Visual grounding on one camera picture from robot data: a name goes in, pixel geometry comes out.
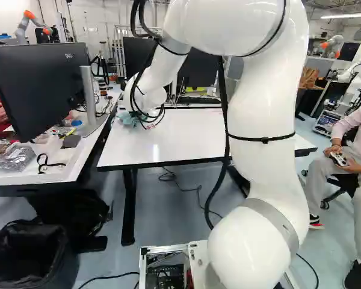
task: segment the teal object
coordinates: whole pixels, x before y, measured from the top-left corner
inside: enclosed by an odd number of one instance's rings
[[[136,127],[139,124],[139,120],[135,116],[131,116],[128,111],[123,111],[116,115],[116,117],[120,119],[124,125]]]

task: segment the gray floor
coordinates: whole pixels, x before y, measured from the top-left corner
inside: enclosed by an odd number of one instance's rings
[[[297,132],[319,147],[317,153],[297,159],[297,172],[306,169],[309,163],[329,139],[313,133],[310,128],[313,120],[296,120]],[[183,188],[202,185],[201,196],[205,200],[219,174],[219,164],[180,166],[169,168],[177,173]],[[203,211],[197,206],[195,192],[180,192],[172,183],[159,182],[162,169],[143,169],[138,174],[137,215],[135,224],[136,243],[121,247],[120,235],[123,220],[124,185],[121,172],[97,173],[94,171],[89,186],[101,191],[103,199],[114,202],[114,220],[107,223],[100,235],[109,238],[108,247],[102,253],[81,255],[81,268],[75,288],[95,276],[116,275],[138,271],[140,246],[171,245],[206,239],[209,229],[203,218]],[[217,197],[212,209],[223,215],[243,201],[241,193],[229,177]],[[4,224],[16,219],[30,219],[35,215],[33,209],[22,198],[0,198],[0,229]],[[300,253],[315,267],[320,279],[320,288],[342,288],[342,280],[348,271],[356,250],[353,240],[353,207],[348,196],[341,196],[331,203],[330,209],[321,215],[326,229],[309,232]],[[315,277],[310,268],[296,258],[293,272],[301,288],[312,289]],[[86,288],[123,288],[132,289],[136,276],[122,279],[96,281]]]

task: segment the monitor stand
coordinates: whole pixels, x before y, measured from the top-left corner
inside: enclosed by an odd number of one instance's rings
[[[95,130],[97,130],[104,123],[104,121],[107,120],[108,115],[105,114],[101,117],[96,117],[91,66],[81,66],[80,70],[84,86],[85,104],[87,106],[87,123],[81,126],[77,130],[76,134],[80,135],[81,137],[88,137]]]

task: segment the sneaker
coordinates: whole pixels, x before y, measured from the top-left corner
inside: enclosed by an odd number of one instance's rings
[[[361,289],[361,264],[355,260],[353,267],[345,278],[344,286],[346,289]]]
[[[319,222],[319,216],[310,214],[309,229],[323,229],[324,225]]]

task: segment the game controller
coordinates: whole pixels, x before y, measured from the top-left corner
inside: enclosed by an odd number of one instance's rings
[[[335,152],[331,152],[329,158],[332,159],[332,161],[339,165],[340,167],[347,167],[349,166],[347,159],[344,157],[342,153],[336,154]]]

